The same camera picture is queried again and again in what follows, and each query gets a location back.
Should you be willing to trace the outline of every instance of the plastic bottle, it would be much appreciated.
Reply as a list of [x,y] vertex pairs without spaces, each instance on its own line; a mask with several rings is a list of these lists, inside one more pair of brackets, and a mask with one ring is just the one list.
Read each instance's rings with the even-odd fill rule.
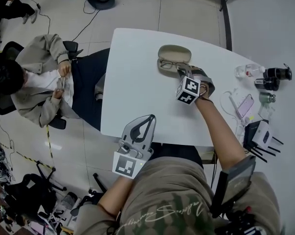
[[235,68],[236,77],[257,77],[262,75],[264,72],[265,68],[256,64],[240,65]]

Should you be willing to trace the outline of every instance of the eyeglasses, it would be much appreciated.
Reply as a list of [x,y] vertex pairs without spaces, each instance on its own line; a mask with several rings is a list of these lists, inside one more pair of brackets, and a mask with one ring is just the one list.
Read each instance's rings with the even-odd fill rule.
[[168,69],[168,70],[171,69],[173,66],[175,66],[176,69],[178,70],[181,65],[188,65],[186,63],[174,63],[168,60],[161,60],[160,63],[163,69]]

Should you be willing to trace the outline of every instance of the pink smartphone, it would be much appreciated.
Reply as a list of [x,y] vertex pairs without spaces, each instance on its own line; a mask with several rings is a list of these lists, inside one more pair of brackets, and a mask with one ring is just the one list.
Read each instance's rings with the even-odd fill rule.
[[252,105],[254,104],[254,99],[252,98],[252,95],[249,94],[243,103],[238,107],[238,113],[240,117],[244,117],[247,112],[251,109]]

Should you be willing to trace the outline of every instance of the black pants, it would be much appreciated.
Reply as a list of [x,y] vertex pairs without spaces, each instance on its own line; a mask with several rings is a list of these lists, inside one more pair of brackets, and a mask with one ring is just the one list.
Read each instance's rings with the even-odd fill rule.
[[197,149],[190,145],[152,143],[151,148],[154,150],[150,160],[160,157],[174,157],[191,160],[203,168],[203,163]]
[[106,73],[110,49],[72,61],[74,99],[72,109],[80,118],[100,131],[102,100],[96,101],[95,85]]
[[8,0],[0,0],[0,17],[6,19],[23,18],[26,14],[33,15],[34,9],[29,4],[14,0],[10,6],[6,6]]

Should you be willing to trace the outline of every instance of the white wall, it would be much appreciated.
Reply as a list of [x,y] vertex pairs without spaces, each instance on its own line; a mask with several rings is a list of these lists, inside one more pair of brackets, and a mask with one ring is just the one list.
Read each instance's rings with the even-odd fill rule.
[[295,0],[235,0],[228,11],[234,52],[267,68],[286,63],[293,71],[293,80],[282,82],[276,93],[271,123],[285,145],[257,169],[276,192],[287,234],[295,235]]

